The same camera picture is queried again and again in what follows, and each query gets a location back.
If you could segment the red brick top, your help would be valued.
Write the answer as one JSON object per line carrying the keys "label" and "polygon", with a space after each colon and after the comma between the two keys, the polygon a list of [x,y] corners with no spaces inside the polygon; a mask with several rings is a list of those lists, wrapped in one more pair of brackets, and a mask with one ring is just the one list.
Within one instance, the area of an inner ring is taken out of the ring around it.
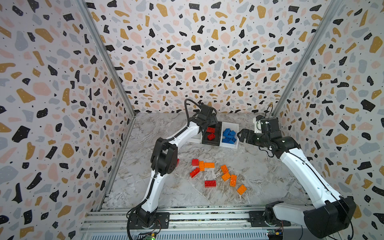
{"label": "red brick top", "polygon": [[212,127],[208,127],[208,128],[207,128],[207,133],[211,133],[211,134],[214,134],[214,133],[215,133],[215,131],[216,131],[216,129],[215,129],[215,128],[212,128]]}

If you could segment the blue long brick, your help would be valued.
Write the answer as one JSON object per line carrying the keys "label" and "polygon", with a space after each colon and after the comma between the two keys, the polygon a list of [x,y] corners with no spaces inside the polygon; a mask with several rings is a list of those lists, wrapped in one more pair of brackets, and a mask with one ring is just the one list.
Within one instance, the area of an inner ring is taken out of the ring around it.
{"label": "blue long brick", "polygon": [[224,137],[229,137],[230,134],[231,134],[231,129],[229,129],[229,128],[225,129],[224,132],[223,132],[223,136]]}
{"label": "blue long brick", "polygon": [[226,143],[226,144],[233,144],[233,143],[232,143],[232,138],[223,138],[223,139],[222,139],[222,142],[223,142],[223,143]]}

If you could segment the red long brick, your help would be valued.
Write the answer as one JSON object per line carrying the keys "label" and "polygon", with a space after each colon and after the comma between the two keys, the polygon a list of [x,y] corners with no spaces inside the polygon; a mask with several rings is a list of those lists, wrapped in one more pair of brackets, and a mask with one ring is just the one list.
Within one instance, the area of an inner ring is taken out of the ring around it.
{"label": "red long brick", "polygon": [[213,141],[216,138],[216,135],[211,133],[207,136],[208,141]]}
{"label": "red long brick", "polygon": [[190,172],[190,177],[194,178],[200,172],[200,168],[195,168],[192,172]]}
{"label": "red long brick", "polygon": [[217,183],[215,180],[205,181],[205,188],[215,188]]}

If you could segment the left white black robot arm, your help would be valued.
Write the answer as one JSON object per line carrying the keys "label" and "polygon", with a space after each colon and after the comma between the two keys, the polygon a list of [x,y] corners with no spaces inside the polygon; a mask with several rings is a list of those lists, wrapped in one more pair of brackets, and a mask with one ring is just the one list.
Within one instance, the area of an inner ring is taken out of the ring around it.
{"label": "left white black robot arm", "polygon": [[208,127],[218,123],[217,110],[203,103],[196,103],[191,99],[185,100],[198,106],[199,111],[190,116],[186,113],[187,123],[175,134],[163,139],[158,138],[151,156],[151,179],[141,203],[133,210],[134,213],[142,217],[153,216],[159,206],[159,199],[165,180],[178,165],[178,150],[189,139],[204,134]]}

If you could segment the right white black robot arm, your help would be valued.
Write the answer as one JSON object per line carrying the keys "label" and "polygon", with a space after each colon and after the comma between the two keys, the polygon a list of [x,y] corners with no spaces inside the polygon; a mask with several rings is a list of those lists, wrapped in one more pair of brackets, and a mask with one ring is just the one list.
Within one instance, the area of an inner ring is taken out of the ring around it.
{"label": "right white black robot arm", "polygon": [[249,129],[242,129],[237,136],[242,143],[271,151],[291,170],[311,200],[310,206],[294,206],[283,201],[267,204],[266,224],[273,226],[282,221],[298,224],[319,239],[353,226],[352,217],[357,208],[354,200],[344,198],[327,183],[292,137],[282,137],[281,132],[255,133]]}

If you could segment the right white bin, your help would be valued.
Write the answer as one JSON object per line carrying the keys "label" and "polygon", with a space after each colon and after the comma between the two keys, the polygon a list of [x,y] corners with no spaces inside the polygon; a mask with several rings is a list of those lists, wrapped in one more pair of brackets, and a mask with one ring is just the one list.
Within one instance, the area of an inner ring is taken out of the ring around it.
{"label": "right white bin", "polygon": [[[223,136],[223,132],[225,129],[231,129],[231,131],[235,131],[236,132],[236,136],[235,137],[224,137]],[[237,149],[238,148],[238,145],[239,145],[239,141],[238,141],[238,137],[237,137],[237,133],[239,132],[239,125],[238,124],[235,124],[235,123],[227,123],[227,122],[222,122],[222,130],[221,130],[222,134],[221,134],[221,142],[220,142],[220,147],[224,147],[224,148],[231,148],[231,149]],[[223,138],[236,138],[237,141],[235,144],[226,144],[226,143],[223,143],[222,142],[222,139]]]}

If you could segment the white bin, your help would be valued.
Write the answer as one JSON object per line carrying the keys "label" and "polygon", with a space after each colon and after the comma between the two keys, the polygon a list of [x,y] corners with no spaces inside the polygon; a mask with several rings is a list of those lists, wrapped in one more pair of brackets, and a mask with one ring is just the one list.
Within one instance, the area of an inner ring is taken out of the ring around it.
{"label": "white bin", "polygon": [[203,138],[203,123],[203,121],[196,118],[190,120],[190,124],[185,131],[186,142],[201,143]]}
{"label": "white bin", "polygon": [[[235,131],[236,132],[236,136],[235,137],[224,137],[223,136],[223,132],[225,129],[231,129],[231,131]],[[237,133],[239,132],[239,125],[238,124],[235,124],[235,123],[227,123],[227,122],[222,122],[222,130],[221,130],[222,134],[221,134],[221,142],[220,142],[220,147],[224,147],[224,148],[231,148],[231,149],[237,149],[238,148],[238,145],[239,145],[239,141],[238,141],[238,137],[237,137]],[[223,138],[236,138],[237,141],[235,144],[226,144],[226,143],[223,143],[222,142],[222,139]]]}

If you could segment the left white bin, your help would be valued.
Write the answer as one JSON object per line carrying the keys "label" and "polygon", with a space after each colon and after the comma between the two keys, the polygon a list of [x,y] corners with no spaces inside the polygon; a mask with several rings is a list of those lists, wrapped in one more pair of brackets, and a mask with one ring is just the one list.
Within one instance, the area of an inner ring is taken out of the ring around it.
{"label": "left white bin", "polygon": [[185,131],[186,142],[201,143],[203,138],[203,123],[203,121],[196,118],[190,120],[190,124]]}

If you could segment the orange square brick middle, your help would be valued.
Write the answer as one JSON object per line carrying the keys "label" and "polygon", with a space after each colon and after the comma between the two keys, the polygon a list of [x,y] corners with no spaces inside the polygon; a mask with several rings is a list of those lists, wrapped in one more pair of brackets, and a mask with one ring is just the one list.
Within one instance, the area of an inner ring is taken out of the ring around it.
{"label": "orange square brick middle", "polygon": [[231,178],[231,174],[229,172],[222,175],[222,180],[225,182]]}

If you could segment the orange brick vertical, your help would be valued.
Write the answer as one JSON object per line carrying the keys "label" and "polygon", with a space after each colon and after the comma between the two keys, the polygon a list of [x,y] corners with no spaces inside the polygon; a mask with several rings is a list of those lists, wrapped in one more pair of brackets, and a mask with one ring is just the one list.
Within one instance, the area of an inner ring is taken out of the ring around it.
{"label": "orange brick vertical", "polygon": [[199,169],[201,172],[205,171],[205,163],[204,161],[199,161]]}

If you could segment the orange brick horizontal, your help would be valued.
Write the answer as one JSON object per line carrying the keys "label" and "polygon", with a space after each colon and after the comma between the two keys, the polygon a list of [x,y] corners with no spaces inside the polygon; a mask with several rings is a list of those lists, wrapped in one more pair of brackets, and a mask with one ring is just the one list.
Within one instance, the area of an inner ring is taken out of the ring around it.
{"label": "orange brick horizontal", "polygon": [[204,163],[205,168],[213,169],[215,168],[215,163]]}

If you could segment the orange long brick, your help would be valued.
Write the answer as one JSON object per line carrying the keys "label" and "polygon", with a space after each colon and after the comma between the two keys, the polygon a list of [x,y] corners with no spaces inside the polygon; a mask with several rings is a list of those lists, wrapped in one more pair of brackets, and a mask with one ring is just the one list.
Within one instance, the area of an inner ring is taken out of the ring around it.
{"label": "orange long brick", "polygon": [[231,175],[230,186],[231,187],[236,187],[236,185],[237,185],[237,176],[236,175]]}

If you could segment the orange brick lowest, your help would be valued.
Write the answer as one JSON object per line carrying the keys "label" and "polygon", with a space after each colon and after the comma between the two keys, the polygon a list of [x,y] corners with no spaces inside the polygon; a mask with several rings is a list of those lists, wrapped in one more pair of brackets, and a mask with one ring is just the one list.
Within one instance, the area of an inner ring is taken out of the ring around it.
{"label": "orange brick lowest", "polygon": [[245,185],[241,185],[238,189],[237,189],[237,193],[239,195],[243,195],[245,192],[246,192],[247,188],[245,187]]}

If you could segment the red long brick tilted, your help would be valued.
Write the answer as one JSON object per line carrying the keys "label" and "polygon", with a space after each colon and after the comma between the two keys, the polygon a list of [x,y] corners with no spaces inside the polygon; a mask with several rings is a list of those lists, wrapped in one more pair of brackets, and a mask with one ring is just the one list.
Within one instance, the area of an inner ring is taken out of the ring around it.
{"label": "red long brick tilted", "polygon": [[200,172],[200,168],[195,168],[192,172],[190,172],[190,177],[194,178]]}

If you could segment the red long brick bottom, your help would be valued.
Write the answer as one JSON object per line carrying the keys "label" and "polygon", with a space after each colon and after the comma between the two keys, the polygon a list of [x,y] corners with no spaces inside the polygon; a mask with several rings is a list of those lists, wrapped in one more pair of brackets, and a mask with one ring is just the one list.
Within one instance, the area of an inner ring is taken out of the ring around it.
{"label": "red long brick bottom", "polygon": [[215,188],[217,183],[215,180],[205,181],[205,188]]}

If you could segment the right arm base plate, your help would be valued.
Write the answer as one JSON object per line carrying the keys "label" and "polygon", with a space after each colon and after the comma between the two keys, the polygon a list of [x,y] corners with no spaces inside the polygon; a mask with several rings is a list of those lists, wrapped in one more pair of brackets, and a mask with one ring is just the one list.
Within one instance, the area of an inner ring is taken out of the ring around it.
{"label": "right arm base plate", "polygon": [[290,227],[292,224],[288,221],[280,221],[277,219],[267,220],[265,211],[249,211],[248,222],[251,227]]}

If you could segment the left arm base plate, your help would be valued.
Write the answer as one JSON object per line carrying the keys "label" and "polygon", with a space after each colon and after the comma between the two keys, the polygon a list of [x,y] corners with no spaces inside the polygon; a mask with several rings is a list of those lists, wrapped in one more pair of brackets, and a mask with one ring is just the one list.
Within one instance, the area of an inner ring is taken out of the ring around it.
{"label": "left arm base plate", "polygon": [[168,229],[170,223],[170,213],[133,213],[131,215],[130,223],[128,227],[130,230],[144,230],[161,228]]}

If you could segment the aluminium rail base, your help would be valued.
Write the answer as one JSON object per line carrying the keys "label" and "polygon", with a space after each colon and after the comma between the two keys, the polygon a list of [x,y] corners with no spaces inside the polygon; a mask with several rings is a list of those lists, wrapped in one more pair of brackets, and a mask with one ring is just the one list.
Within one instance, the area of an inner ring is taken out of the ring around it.
{"label": "aluminium rail base", "polygon": [[160,208],[170,213],[168,229],[130,230],[127,209],[90,212],[80,228],[79,240],[314,240],[298,224],[290,227],[251,227],[249,211],[264,206]]}

